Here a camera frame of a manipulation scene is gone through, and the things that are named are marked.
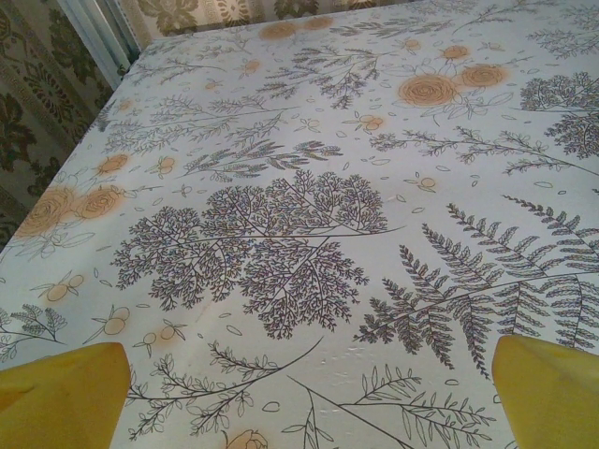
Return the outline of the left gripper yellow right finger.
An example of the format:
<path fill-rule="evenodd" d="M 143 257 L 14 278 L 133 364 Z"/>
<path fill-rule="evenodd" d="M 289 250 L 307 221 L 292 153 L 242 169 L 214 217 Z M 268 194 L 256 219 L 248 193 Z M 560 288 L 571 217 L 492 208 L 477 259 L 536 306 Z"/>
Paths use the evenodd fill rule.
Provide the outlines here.
<path fill-rule="evenodd" d="M 519 449 L 599 449 L 599 355 L 503 336 L 494 385 Z"/>

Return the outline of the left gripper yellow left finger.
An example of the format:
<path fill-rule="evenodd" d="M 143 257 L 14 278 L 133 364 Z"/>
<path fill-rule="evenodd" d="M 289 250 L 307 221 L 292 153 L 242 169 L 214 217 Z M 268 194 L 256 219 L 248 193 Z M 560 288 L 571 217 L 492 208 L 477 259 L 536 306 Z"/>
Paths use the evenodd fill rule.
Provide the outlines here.
<path fill-rule="evenodd" d="M 0 449 L 109 449 L 129 381 L 118 342 L 0 370 Z"/>

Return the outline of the aluminium frame post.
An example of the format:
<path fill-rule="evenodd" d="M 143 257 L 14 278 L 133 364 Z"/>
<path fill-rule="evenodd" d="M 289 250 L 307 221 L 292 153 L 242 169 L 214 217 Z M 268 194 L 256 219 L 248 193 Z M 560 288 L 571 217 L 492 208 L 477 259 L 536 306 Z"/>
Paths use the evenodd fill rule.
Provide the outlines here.
<path fill-rule="evenodd" d="M 138 59 L 140 46 L 121 0 L 57 0 L 113 90 Z"/>

